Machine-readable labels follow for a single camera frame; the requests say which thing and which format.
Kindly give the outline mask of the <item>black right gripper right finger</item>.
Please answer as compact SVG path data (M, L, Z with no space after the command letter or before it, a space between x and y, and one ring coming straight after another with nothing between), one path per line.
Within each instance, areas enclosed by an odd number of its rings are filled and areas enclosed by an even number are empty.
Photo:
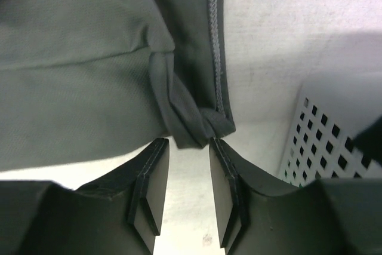
M381 180L319 179L302 188L210 141L220 246L226 254L380 254Z

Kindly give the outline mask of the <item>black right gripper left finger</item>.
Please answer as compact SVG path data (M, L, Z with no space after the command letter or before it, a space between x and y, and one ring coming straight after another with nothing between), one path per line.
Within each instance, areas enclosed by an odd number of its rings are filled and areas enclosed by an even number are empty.
M1 253L152 254L169 158L168 139L158 138L75 190L50 181L2 181Z

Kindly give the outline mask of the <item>grey t shirt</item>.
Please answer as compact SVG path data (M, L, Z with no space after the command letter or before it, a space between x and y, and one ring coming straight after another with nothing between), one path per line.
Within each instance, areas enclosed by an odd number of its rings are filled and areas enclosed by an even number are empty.
M1 0L1 170L236 130L224 0Z

